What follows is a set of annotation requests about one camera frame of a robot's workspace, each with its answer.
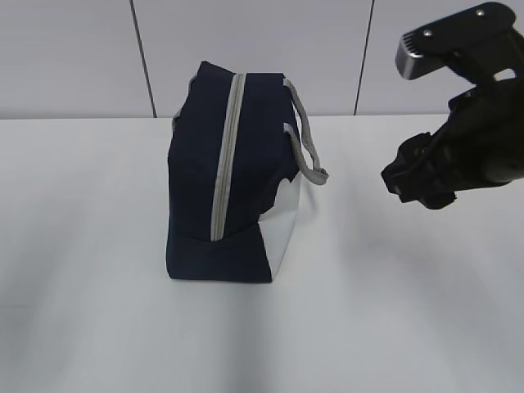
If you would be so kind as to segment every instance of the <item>table surface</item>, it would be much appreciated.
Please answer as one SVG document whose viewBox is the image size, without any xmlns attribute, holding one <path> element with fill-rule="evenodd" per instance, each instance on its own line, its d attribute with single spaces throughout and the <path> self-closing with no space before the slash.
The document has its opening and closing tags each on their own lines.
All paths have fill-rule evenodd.
<svg viewBox="0 0 524 393">
<path fill-rule="evenodd" d="M 0 391 L 523 391 L 524 182 L 435 212 L 380 177 L 444 120 L 313 118 L 268 285 L 168 278 L 170 120 L 0 121 Z"/>
</svg>

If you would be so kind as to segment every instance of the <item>gray zipper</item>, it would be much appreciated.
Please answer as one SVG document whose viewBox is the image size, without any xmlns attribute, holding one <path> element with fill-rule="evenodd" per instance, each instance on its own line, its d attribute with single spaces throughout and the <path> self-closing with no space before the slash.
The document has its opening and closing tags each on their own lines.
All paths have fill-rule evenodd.
<svg viewBox="0 0 524 393">
<path fill-rule="evenodd" d="M 222 147 L 220 148 L 219 166 L 216 172 L 215 194 L 213 195 L 213 210 L 211 211 L 211 241 L 217 242 L 224 237 L 226 214 L 228 212 L 229 191 L 231 189 L 231 174 L 233 158 L 237 144 L 238 121 L 244 98 L 246 74 L 236 74 L 229 90 L 228 109 L 224 121 Z"/>
</svg>

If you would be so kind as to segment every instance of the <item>bag handle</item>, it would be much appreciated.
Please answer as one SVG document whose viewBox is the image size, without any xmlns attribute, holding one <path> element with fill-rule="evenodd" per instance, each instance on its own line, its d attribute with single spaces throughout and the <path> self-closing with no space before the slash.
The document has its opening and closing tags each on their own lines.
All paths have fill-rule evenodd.
<svg viewBox="0 0 524 393">
<path fill-rule="evenodd" d="M 296 136 L 292 125 L 284 123 L 284 133 L 288 133 L 290 136 L 291 149 L 293 150 L 296 164 L 298 165 L 298 168 L 304 177 L 307 178 L 311 183 L 322 186 L 327 182 L 329 174 L 324 168 L 320 166 L 320 159 L 318 158 L 317 149 L 315 149 L 313 138 L 311 137 L 311 127 L 309 126 L 308 116 L 305 113 L 304 106 L 298 97 L 298 93 L 296 92 L 296 88 L 293 83 L 289 79 L 284 78 L 284 86 L 289 89 L 293 105 L 295 106 L 296 111 L 300 117 L 300 122 L 302 124 L 302 130 L 300 133 L 302 144 L 300 144 L 300 141 Z M 309 153 L 309 156 L 313 161 L 313 169 L 308 167 L 307 163 L 305 162 L 304 154 L 302 153 L 302 145 Z"/>
</svg>

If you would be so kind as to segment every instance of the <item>insulated bag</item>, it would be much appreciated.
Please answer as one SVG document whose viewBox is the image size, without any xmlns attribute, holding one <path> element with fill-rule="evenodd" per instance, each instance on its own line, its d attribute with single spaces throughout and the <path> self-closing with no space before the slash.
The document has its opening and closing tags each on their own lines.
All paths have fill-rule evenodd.
<svg viewBox="0 0 524 393">
<path fill-rule="evenodd" d="M 168 166 L 167 271 L 188 280 L 272 282 L 295 223 L 300 173 L 318 185 L 328 179 L 283 74 L 234 74 L 208 62 L 173 119 Z"/>
</svg>

